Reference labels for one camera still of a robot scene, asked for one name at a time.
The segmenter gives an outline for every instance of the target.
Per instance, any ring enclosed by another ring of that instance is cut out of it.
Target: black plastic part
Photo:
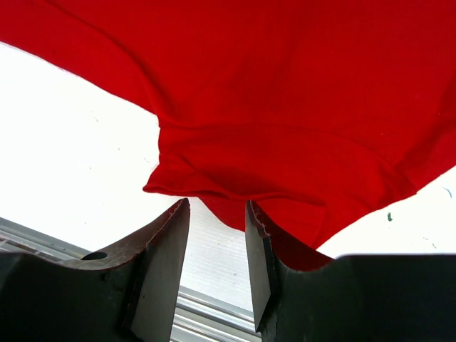
[[[2,341],[169,341],[188,200],[83,260],[0,253]]]
[[[302,244],[285,257],[308,267],[297,271],[276,253],[276,234],[286,233],[247,203],[254,320],[263,342],[456,341],[456,256],[332,260]]]

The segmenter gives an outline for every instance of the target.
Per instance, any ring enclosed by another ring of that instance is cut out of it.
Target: stain
[[[448,193],[450,194],[450,198],[453,198],[453,195],[452,195],[451,191],[449,191],[449,189],[447,189],[446,187],[444,187],[443,189],[448,191]]]

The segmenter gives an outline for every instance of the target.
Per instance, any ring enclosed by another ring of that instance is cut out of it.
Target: red towel
[[[456,165],[454,0],[6,0],[0,41],[156,114],[145,191],[234,228],[317,247]]]

